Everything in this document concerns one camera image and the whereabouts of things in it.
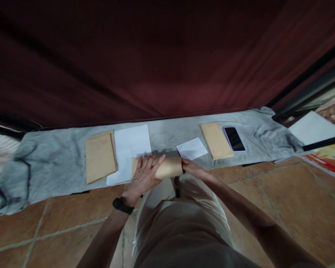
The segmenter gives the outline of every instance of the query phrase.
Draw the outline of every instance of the white sheet of paper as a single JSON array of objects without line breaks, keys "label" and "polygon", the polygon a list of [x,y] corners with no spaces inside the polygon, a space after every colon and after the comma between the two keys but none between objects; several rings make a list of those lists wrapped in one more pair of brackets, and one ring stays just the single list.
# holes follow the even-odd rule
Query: white sheet of paper
[{"label": "white sheet of paper", "polygon": [[335,137],[335,125],[311,111],[289,130],[305,145]]},{"label": "white sheet of paper", "polygon": [[207,154],[205,146],[202,144],[200,138],[194,138],[180,145],[177,145],[180,156],[188,160],[194,160],[204,154]]},{"label": "white sheet of paper", "polygon": [[114,131],[114,139],[118,171],[107,176],[108,186],[130,181],[133,158],[151,154],[148,125]]}]

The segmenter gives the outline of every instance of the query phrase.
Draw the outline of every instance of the tiled floor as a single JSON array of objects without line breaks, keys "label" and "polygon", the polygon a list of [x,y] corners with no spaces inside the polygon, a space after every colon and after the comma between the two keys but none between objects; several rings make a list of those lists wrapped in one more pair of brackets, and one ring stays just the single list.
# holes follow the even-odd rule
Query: tiled floor
[{"label": "tiled floor", "polygon": [[[306,250],[335,268],[335,178],[299,159],[211,171],[270,215]],[[51,198],[0,217],[1,267],[75,267],[124,186]],[[225,208],[239,251],[273,267],[256,239]],[[111,267],[131,267],[135,211]]]}]

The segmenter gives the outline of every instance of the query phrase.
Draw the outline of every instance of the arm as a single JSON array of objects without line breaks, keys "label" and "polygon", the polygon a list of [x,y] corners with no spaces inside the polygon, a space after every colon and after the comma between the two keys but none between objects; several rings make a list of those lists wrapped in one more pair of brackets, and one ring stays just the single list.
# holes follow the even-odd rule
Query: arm
[{"label": "arm", "polygon": [[324,267],[299,246],[279,225],[245,197],[193,162],[183,159],[183,170],[202,180],[226,205],[243,226],[254,235],[273,264],[291,267],[297,263]]},{"label": "arm", "polygon": [[[142,157],[139,158],[137,170],[121,196],[125,205],[134,207],[142,194],[161,182],[155,179],[155,173],[164,159],[165,155],[161,156],[153,166],[154,156],[144,160]],[[94,237],[77,268],[109,268],[128,217],[127,213],[114,209]]]}]

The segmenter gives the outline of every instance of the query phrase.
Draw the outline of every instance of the dark red curtain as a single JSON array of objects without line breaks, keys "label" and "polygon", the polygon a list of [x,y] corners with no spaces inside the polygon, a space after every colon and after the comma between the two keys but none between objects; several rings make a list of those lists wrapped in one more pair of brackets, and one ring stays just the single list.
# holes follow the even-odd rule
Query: dark red curtain
[{"label": "dark red curtain", "polygon": [[0,26],[0,111],[45,127],[257,108],[335,45],[326,0],[0,1],[0,16],[51,51]]}]

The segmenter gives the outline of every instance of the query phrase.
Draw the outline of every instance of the person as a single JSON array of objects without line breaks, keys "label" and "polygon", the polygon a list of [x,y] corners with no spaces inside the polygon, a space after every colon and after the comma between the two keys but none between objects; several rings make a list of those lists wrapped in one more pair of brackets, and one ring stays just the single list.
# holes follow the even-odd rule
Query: person
[{"label": "person", "polygon": [[[119,199],[125,208],[132,208],[144,194],[137,214],[133,267],[258,267],[237,251],[217,197],[257,238],[275,267],[324,267],[263,211],[194,162],[182,160],[185,174],[173,184],[155,179],[165,155],[155,165],[154,158],[139,158]],[[126,212],[111,212],[78,268],[110,266],[129,217]]]}]

